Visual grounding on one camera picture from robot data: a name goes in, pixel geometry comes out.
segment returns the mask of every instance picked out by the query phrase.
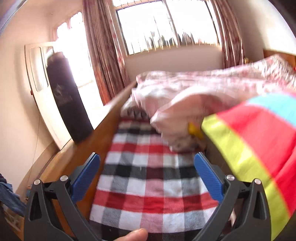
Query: door panel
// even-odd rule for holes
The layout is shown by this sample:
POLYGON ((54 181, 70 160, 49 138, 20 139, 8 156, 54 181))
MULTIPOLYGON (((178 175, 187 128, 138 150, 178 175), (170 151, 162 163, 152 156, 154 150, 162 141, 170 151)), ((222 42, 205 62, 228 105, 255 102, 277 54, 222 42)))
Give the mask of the door panel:
POLYGON ((25 45, 29 83, 39 112, 52 138, 61 150, 71 139, 54 100, 46 72, 47 58, 54 53, 55 42, 25 45))

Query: silver bolt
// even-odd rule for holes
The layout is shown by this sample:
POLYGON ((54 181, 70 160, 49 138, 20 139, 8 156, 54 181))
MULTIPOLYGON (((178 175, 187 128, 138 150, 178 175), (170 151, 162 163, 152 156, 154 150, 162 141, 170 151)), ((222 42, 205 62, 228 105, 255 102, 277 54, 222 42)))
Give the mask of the silver bolt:
POLYGON ((234 180, 235 180, 235 177, 232 176, 232 175, 227 175, 227 176, 226 176, 226 179, 227 179, 228 181, 234 181, 234 180))
POLYGON ((36 179, 35 181, 34 181, 34 185, 39 185, 40 184, 40 180, 39 179, 36 179))
POLYGON ((67 175, 63 175, 63 176, 61 176, 60 180, 61 180, 62 182, 65 182, 65 181, 68 180, 68 176, 67 176, 67 175))
POLYGON ((258 179, 258 178, 256 178, 256 179, 254 180, 254 182, 255 182, 256 184, 258 184, 258 185, 260 185, 260 184, 261 184, 261 180, 260 180, 260 179, 258 179))

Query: plaid blanket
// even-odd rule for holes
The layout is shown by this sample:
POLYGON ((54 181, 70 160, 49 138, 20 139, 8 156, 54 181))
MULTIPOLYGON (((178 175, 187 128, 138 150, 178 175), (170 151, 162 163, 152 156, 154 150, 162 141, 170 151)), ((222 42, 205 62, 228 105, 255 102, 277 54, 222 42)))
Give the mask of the plaid blanket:
POLYGON ((148 240, 192 240, 217 206, 193 166, 148 120, 122 119, 106 157, 90 224, 103 240, 146 228, 148 240))

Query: punching bag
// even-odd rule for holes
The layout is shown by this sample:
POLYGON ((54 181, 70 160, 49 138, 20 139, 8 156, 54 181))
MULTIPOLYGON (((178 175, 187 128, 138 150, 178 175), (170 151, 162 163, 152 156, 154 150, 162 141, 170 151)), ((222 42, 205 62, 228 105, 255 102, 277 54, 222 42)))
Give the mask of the punching bag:
POLYGON ((62 52, 49 57, 48 80, 61 117, 75 144, 86 139, 94 130, 85 111, 69 61, 62 52))

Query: blue gripper pad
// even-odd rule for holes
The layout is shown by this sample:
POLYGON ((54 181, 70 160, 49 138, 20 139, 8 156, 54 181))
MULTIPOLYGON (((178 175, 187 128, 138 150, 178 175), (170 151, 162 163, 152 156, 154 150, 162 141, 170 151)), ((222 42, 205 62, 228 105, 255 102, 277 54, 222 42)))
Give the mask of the blue gripper pad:
POLYGON ((71 199, 76 203, 83 199, 91 181, 99 170, 100 156, 92 153, 86 162, 75 169, 70 175, 71 179, 71 199))
POLYGON ((207 187, 211 197, 221 203, 224 198, 223 183, 214 173, 211 164, 209 164, 209 161, 201 152, 194 157, 194 167, 207 187))

